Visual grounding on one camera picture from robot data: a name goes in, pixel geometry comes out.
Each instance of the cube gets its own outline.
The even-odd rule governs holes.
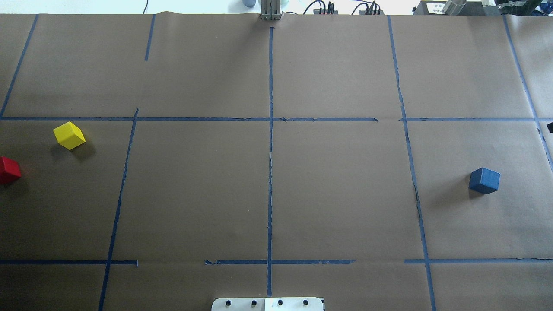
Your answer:
[[[19,164],[6,157],[0,157],[0,184],[8,184],[21,177]]]
[[[56,135],[58,143],[69,150],[86,142],[81,129],[72,122],[54,128],[54,135]]]
[[[499,178],[501,174],[481,167],[471,173],[471,181],[468,188],[482,194],[490,194],[499,190]]]

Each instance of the white bracket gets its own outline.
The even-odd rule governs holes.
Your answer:
[[[219,298],[211,311],[325,311],[324,301],[316,297]]]
[[[280,0],[261,0],[262,20],[278,20],[281,16]]]

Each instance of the yellow cube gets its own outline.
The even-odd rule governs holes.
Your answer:
[[[81,129],[72,122],[54,128],[54,135],[56,135],[58,143],[69,150],[86,142]]]

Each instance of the blue cube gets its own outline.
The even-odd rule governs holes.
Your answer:
[[[499,178],[501,174],[481,167],[471,173],[471,181],[468,188],[482,194],[489,194],[499,190]]]

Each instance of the red cube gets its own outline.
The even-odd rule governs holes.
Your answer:
[[[8,184],[21,177],[19,164],[16,161],[0,157],[0,184]]]

